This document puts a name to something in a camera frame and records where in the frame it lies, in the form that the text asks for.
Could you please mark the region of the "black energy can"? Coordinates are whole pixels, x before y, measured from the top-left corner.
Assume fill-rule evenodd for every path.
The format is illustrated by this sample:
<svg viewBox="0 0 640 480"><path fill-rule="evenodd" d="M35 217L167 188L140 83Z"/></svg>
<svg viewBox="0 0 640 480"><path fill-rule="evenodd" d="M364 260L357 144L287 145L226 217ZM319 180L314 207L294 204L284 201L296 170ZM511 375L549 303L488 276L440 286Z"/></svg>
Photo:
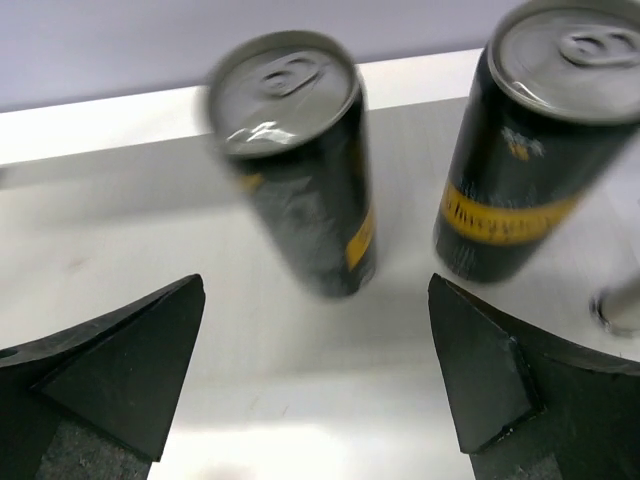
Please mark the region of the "black energy can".
<svg viewBox="0 0 640 480"><path fill-rule="evenodd" d="M206 85L218 158L294 277L316 295L358 292L376 268L366 90L349 52L315 31L248 40Z"/></svg>
<svg viewBox="0 0 640 480"><path fill-rule="evenodd" d="M478 60L435 250L456 276L515 275L639 130L639 5L528 1Z"/></svg>

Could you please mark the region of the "black energy can front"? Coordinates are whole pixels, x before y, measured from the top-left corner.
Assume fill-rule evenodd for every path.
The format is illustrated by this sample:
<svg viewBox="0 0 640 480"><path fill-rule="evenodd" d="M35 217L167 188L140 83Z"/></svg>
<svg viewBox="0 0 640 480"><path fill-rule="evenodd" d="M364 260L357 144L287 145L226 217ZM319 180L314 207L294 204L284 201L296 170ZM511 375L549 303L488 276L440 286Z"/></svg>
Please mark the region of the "black energy can front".
<svg viewBox="0 0 640 480"><path fill-rule="evenodd" d="M478 60L435 250L456 276L515 275L639 130L639 5L528 1Z"/></svg>

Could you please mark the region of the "white two-tier shelf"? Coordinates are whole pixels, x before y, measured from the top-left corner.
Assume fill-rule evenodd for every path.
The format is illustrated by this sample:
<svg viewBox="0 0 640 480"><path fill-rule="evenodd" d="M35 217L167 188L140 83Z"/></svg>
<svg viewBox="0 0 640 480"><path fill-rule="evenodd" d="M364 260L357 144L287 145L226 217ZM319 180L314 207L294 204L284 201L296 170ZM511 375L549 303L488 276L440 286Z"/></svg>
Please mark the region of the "white two-tier shelf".
<svg viewBox="0 0 640 480"><path fill-rule="evenodd" d="M600 292L639 269L639 147L512 280L473 285L432 225L478 52L369 63L379 264L309 294L212 161L198 88L1 117L1 351L203 280L199 333L149 479L471 479L438 361L438 274L496 309L639 364Z"/></svg>

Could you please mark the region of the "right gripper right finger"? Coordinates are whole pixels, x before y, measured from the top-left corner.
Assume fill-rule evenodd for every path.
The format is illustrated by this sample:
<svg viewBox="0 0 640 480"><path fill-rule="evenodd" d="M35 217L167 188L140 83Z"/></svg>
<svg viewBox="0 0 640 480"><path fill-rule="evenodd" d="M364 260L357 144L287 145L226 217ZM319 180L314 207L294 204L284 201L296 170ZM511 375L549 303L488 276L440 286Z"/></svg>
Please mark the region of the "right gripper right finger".
<svg viewBox="0 0 640 480"><path fill-rule="evenodd" d="M638 478L638 362L551 334L438 274L428 306L475 478Z"/></svg>

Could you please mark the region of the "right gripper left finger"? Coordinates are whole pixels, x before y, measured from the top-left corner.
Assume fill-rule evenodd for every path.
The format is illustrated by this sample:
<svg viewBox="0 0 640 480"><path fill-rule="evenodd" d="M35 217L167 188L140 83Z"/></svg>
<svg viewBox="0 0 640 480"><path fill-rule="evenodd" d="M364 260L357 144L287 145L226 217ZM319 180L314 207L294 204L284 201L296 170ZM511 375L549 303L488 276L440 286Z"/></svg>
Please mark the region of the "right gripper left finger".
<svg viewBox="0 0 640 480"><path fill-rule="evenodd" d="M1 351L4 479L145 479L160 461L205 306L200 275Z"/></svg>

